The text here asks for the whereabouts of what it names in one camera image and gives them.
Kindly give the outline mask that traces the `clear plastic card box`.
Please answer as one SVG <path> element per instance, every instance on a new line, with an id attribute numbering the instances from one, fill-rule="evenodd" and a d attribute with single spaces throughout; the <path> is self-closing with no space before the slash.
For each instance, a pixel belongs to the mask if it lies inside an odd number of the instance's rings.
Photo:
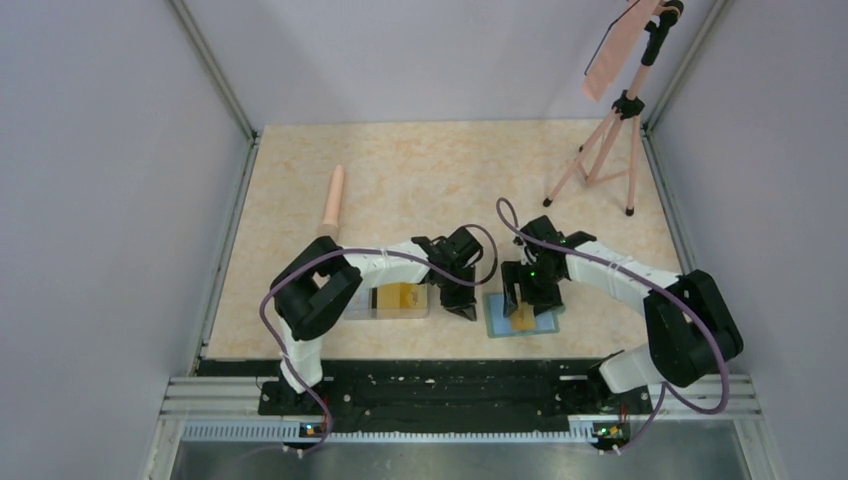
<path id="1" fill-rule="evenodd" d="M 359 290 L 345 308 L 346 320 L 407 320 L 429 315 L 429 286 L 395 283 Z"/>

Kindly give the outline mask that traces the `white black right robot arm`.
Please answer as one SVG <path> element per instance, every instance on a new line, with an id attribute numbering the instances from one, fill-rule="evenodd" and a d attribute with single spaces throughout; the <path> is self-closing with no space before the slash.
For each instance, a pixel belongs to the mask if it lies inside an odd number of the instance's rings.
<path id="1" fill-rule="evenodd" d="M 565 235 L 546 216 L 517 234 L 519 261 L 501 266 L 503 313 L 523 305 L 541 315 L 563 308 L 563 281 L 596 288 L 643 317 L 647 341 L 590 368 L 586 397 L 612 412 L 627 392 L 667 382 L 687 387 L 738 356 L 744 341 L 714 278 L 701 270 L 674 273 L 641 264 L 583 231 Z"/>

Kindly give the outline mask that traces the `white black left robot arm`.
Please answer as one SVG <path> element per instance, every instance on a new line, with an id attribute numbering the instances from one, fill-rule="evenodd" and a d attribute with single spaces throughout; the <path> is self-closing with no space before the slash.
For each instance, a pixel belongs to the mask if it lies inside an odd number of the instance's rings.
<path id="1" fill-rule="evenodd" d="M 272 306 L 281 328 L 283 401 L 297 413 L 319 404 L 321 348 L 350 301 L 361 291 L 391 284 L 434 285 L 442 308 L 474 321 L 476 264 L 484 248 L 461 226 L 448 236 L 415 236 L 384 248 L 342 247 L 314 239 L 271 283 L 260 306 Z"/>

